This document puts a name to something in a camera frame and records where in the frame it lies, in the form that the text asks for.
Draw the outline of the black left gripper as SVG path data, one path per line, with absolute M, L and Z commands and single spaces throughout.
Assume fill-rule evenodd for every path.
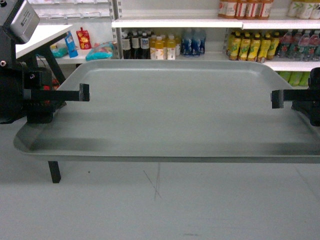
M 22 117 L 29 124 L 49 124 L 65 101 L 89 102 L 90 85 L 80 83 L 79 90 L 54 90 L 44 84 L 51 71 L 28 68 L 22 62 L 0 62 L 0 123 L 11 124 Z

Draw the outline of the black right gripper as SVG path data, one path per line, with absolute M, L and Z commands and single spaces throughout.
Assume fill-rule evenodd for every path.
M 320 101 L 311 100 L 312 91 L 320 90 L 320 68 L 316 67 L 310 71 L 308 77 L 308 89 L 279 89 L 270 94 L 271 107 L 282 109 L 284 102 L 292 102 L 291 108 L 304 114 L 314 127 L 320 126 Z

